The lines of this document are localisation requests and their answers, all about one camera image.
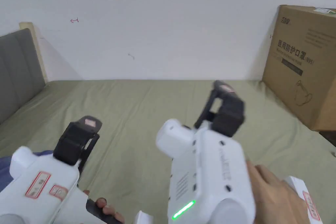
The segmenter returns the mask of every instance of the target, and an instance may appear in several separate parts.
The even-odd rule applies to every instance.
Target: gray upholstered headboard
[[[0,124],[44,87],[29,29],[0,37]]]

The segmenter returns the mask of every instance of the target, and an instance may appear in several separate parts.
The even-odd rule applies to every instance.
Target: blue clothing
[[[53,151],[43,151],[34,153],[37,156],[52,154]],[[0,157],[0,192],[13,180],[10,175],[10,165],[12,156]]]

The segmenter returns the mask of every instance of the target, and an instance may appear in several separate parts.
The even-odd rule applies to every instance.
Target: red pen mark
[[[73,20],[73,19],[70,20],[71,23],[73,23],[74,21],[77,21],[77,23],[79,22],[79,21],[78,21],[78,18],[75,19],[75,20]]]

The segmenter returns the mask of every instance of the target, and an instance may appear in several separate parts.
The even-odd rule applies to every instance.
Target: white handheld device
[[[213,101],[222,99],[217,113]],[[253,224],[255,203],[241,145],[231,137],[244,120],[234,90],[215,81],[193,129],[168,120],[157,147],[172,158],[169,224]]]
[[[16,150],[13,181],[0,193],[0,223],[121,224],[77,187],[101,124],[92,116],[71,122],[50,155],[36,156],[25,146]]]

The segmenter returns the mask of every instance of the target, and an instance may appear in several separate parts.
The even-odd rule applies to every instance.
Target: hand
[[[83,191],[86,195],[89,195],[90,191],[89,190],[84,190]],[[107,214],[107,215],[112,215],[114,216],[114,218],[118,221],[120,221],[121,223],[125,224],[125,219],[124,216],[121,215],[120,213],[116,212],[116,210],[114,209],[113,206],[111,205],[107,205],[106,199],[104,198],[99,198],[96,200],[96,205],[99,208],[103,209],[103,213]]]
[[[246,162],[256,204],[255,223],[310,224],[306,202],[263,165]]]

